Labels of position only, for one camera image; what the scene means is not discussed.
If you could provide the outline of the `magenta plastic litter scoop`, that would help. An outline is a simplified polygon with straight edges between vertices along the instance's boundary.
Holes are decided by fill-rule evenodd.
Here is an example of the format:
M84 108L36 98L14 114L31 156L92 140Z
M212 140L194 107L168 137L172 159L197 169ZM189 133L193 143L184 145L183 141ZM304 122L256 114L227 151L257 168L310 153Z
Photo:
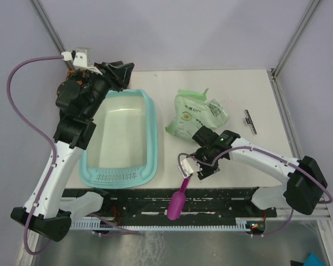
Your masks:
M166 214L167 218L171 221L178 219L184 208L186 202L185 191L187 189L190 179L190 177L185 178L179 190L176 191L171 197Z

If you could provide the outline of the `green cat litter bag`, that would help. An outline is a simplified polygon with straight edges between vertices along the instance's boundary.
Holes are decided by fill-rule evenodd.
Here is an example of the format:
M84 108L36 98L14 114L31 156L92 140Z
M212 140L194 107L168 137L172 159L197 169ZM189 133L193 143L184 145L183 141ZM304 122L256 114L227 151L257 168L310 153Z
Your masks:
M175 118L165 128L166 132L191 141L202 126L214 130L226 124L228 113L216 99L207 101L208 90L202 93L179 90L174 99Z

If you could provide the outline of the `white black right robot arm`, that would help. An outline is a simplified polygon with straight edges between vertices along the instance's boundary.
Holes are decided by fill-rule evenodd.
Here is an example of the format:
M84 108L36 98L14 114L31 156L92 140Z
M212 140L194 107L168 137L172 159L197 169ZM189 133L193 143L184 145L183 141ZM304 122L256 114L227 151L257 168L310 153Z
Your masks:
M221 134L202 126L192 137L200 146L192 157L200 162L203 180L219 171L218 161L227 159L251 166L280 182L273 187L259 187L244 202L244 212L256 217L268 208L289 206L311 215L327 189L327 182L316 160L285 157L263 150L239 134L225 130Z

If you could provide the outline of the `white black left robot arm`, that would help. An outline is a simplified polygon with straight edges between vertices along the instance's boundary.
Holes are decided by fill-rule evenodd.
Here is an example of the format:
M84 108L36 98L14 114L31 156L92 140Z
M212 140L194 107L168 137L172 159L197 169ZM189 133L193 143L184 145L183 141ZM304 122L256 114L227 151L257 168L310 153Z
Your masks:
M96 128L94 115L107 94L127 89L134 63L121 61L95 64L100 71L70 71L57 89L59 122L49 143L51 157L41 178L22 207L15 207L11 218L52 241L61 241L72 223L96 212L106 216L112 203L106 190L92 188L65 204L61 198L67 181L80 160Z

